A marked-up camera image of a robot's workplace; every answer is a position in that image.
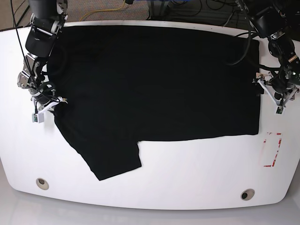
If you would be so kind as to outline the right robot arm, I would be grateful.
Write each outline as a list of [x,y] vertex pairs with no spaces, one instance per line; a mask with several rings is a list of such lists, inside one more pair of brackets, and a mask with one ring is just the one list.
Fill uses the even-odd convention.
[[27,89],[31,94],[31,100],[35,111],[32,121],[44,122],[44,113],[54,112],[59,103],[66,103],[63,97],[55,95],[56,87],[46,81],[46,77],[55,76],[61,71],[52,73],[43,71],[48,63],[48,58],[54,48],[54,44],[66,22],[68,2],[66,0],[30,0],[29,7],[32,10],[30,17],[30,32],[25,48],[28,51],[23,55],[23,69],[17,78],[17,85]]

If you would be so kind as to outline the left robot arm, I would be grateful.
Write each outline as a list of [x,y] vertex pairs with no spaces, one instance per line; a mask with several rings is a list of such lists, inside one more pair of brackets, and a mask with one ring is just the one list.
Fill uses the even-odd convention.
[[259,84],[276,105],[276,114],[283,114],[288,101],[294,99],[300,87],[300,57],[289,37],[290,31],[300,29],[300,2],[298,0],[238,0],[237,5],[248,24],[255,29],[250,38],[268,40],[270,54],[277,58],[280,66],[267,67],[267,75],[256,74],[254,82]]

